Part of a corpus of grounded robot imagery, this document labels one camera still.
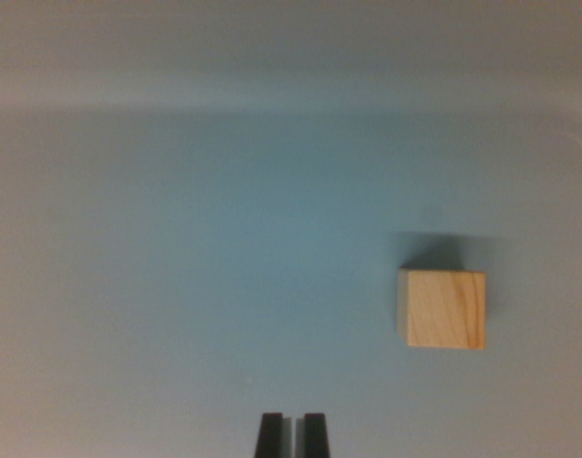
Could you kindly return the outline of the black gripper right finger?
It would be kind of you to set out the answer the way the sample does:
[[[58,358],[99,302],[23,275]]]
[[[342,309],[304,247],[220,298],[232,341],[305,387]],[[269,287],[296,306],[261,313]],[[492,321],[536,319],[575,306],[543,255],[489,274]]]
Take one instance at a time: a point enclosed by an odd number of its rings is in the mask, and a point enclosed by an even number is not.
[[[324,413],[305,413],[296,420],[295,456],[297,458],[331,457]]]

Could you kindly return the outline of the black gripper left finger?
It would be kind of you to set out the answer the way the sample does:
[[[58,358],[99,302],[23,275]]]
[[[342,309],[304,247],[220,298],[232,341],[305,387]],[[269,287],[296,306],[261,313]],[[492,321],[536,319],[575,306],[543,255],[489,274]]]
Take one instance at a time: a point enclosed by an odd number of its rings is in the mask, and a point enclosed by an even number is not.
[[[255,458],[289,458],[292,454],[291,418],[281,412],[261,415]]]

